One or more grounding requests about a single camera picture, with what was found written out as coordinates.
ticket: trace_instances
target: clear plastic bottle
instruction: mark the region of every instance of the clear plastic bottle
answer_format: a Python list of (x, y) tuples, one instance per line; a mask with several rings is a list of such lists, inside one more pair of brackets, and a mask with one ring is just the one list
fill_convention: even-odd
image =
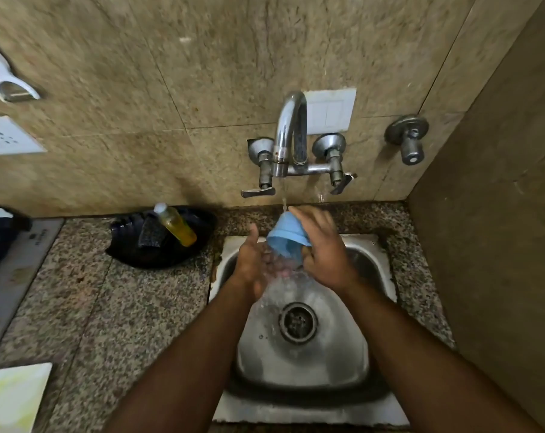
[(196, 242), (195, 232), (186, 224), (176, 208), (161, 202), (154, 205), (154, 212), (161, 224), (180, 241), (182, 246), (189, 247)]

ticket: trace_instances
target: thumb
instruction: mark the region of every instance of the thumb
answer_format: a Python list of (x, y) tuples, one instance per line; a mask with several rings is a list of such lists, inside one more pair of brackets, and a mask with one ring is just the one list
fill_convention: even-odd
[(256, 245), (259, 240), (259, 229), (256, 226), (256, 223), (251, 223), (249, 227), (248, 237), (245, 240), (247, 244)]
[(312, 257), (311, 248), (308, 246), (303, 246), (301, 249), (301, 254), (303, 255), (303, 267), (307, 272), (312, 274), (315, 269), (315, 260)]

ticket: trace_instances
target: sink basin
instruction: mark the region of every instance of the sink basin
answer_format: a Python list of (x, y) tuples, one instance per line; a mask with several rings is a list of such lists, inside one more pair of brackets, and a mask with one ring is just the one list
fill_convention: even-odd
[[(232, 275), (244, 240), (225, 239), (209, 301)], [(396, 301), (387, 255), (377, 236), (344, 235), (343, 241), (371, 288)], [(215, 419), (334, 422), (334, 416), (323, 414), (391, 398), (370, 347), (345, 305), (333, 291), (298, 271), (272, 282), (251, 308)], [(272, 417), (267, 413), (271, 407)], [(295, 413), (313, 416), (295, 420)], [(406, 424), (404, 414), (401, 418)]]

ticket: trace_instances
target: blue plastic cup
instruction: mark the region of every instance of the blue plastic cup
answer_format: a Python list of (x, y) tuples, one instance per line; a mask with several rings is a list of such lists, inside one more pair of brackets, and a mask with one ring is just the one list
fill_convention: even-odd
[(283, 257), (303, 262), (301, 248), (311, 246), (301, 222), (290, 212), (283, 212), (273, 230), (267, 235), (270, 248)]

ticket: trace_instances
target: wall outlet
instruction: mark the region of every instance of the wall outlet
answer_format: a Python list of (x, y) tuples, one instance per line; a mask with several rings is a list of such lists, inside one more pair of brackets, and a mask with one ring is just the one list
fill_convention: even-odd
[(306, 133), (326, 134), (349, 129), (357, 88), (305, 91)]
[(46, 149), (8, 116), (0, 117), (0, 155), (38, 153)]

